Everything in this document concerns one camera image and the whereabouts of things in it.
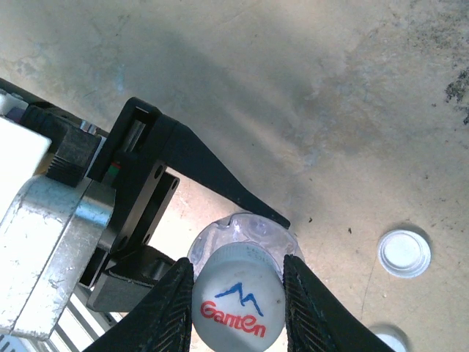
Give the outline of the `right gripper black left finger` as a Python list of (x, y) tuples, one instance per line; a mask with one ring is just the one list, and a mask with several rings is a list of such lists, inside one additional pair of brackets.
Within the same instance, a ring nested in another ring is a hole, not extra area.
[(139, 304), (83, 352), (190, 352), (193, 265), (179, 259)]

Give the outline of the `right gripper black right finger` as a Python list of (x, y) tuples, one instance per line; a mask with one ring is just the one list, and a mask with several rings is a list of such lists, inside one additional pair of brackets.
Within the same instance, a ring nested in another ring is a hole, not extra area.
[(287, 352), (394, 352), (297, 256), (284, 257)]

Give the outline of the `small plain white cap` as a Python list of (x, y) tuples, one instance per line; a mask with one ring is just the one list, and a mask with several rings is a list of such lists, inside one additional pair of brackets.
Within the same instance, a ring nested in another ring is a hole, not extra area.
[(393, 351), (411, 352), (407, 335), (399, 327), (381, 323), (374, 324), (369, 329)]

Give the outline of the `white cap with Ganten logo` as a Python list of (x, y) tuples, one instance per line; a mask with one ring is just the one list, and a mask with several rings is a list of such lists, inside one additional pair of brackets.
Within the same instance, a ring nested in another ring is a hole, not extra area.
[(285, 293), (270, 254), (251, 243), (217, 249), (192, 290), (192, 321), (214, 352), (265, 352), (285, 321)]

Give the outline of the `small clear plastic bottle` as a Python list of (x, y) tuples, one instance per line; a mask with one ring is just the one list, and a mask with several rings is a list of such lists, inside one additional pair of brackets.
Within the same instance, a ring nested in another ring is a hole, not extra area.
[(250, 243), (266, 251), (283, 276), (283, 261), (287, 254), (303, 259), (297, 236), (273, 220), (252, 213), (233, 213), (207, 225), (193, 241), (188, 259), (198, 276), (209, 257), (230, 243)]

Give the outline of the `aluminium frame rail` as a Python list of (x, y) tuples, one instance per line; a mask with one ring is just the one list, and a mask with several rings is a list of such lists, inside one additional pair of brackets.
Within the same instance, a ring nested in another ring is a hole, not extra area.
[(86, 306), (92, 291), (77, 286), (52, 335), (49, 352), (82, 352), (123, 319), (118, 312), (95, 312)]

